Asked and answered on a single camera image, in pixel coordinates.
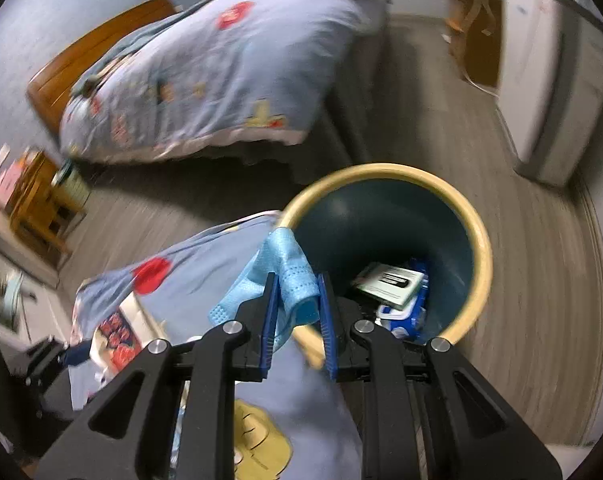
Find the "yellow rim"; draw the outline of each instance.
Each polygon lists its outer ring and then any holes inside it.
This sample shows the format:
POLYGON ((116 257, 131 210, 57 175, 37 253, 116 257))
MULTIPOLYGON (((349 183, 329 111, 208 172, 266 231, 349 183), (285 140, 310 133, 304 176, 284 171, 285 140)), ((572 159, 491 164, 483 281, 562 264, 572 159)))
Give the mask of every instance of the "yellow rim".
MULTIPOLYGON (((318 180, 299 193, 286 206, 277 226, 295 229, 300 220, 320 199, 340 187, 371 178, 405 180, 435 193, 455 212, 466 229, 472 246, 473 278, 466 302, 453 322, 440 335, 451 343, 459 341, 475 323, 483 310, 493 278, 493 256, 488 233, 477 211, 453 186, 426 171, 400 164, 374 163, 352 166, 318 180)), ((323 363, 324 344, 321 335, 312 326, 299 326, 293 336, 307 354, 323 363)))

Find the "bed headboard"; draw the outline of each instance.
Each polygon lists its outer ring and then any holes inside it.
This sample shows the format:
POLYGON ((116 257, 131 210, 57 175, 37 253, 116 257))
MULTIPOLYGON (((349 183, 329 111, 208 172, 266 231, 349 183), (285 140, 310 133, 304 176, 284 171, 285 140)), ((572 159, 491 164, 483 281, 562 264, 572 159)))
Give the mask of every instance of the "bed headboard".
POLYGON ((70 88, 109 48, 137 28, 175 13, 170 0, 149 0, 108 20, 56 56, 26 87, 26 93, 54 139, 70 97, 70 88))

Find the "blue face mask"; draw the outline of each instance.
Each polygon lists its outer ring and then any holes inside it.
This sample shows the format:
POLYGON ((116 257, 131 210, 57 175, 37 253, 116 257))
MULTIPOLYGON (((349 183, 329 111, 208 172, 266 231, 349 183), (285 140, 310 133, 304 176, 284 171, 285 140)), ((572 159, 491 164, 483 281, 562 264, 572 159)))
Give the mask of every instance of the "blue face mask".
POLYGON ((234 319, 240 304, 262 295, 269 272, 278 275, 282 296, 275 331, 274 349, 277 350, 291 336, 294 327, 319 319, 317 280, 293 232, 286 227, 268 235, 226 295, 208 313, 208 319, 214 325, 234 319))

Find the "bucket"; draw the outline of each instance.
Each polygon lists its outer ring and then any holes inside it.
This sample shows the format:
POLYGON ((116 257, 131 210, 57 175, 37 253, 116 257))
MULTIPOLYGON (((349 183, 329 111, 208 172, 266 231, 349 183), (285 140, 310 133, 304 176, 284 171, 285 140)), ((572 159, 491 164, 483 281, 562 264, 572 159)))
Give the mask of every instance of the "bucket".
MULTIPOLYGON (((332 173, 300 192, 278 226, 293 230, 315 272, 328 272, 343 295, 371 262, 429 264, 430 290, 422 339, 459 341, 488 299, 493 261, 488 233, 468 200, 425 171, 400 164, 363 164, 332 173)), ((293 332, 315 364, 321 335, 293 332)))

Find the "silver screw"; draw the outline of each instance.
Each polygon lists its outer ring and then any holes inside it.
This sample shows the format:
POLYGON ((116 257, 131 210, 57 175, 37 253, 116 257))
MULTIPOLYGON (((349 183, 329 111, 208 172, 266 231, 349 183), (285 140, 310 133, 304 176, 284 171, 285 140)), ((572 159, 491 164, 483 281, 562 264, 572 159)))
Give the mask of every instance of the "silver screw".
POLYGON ((150 343, 148 343, 148 351, 151 354, 161 354, 168 348, 168 343, 164 339, 153 339, 150 343))
POLYGON ((368 319, 360 319, 355 322, 355 330, 361 334, 368 334, 375 328, 375 324, 368 319))
POLYGON ((224 332, 227 334, 236 334, 237 332, 240 332, 242 328, 244 328, 243 325, 234 319, 224 323, 224 332))
POLYGON ((435 352, 448 352, 451 349, 451 344, 447 339, 443 337, 435 337, 431 342, 430 346, 433 347, 435 352))

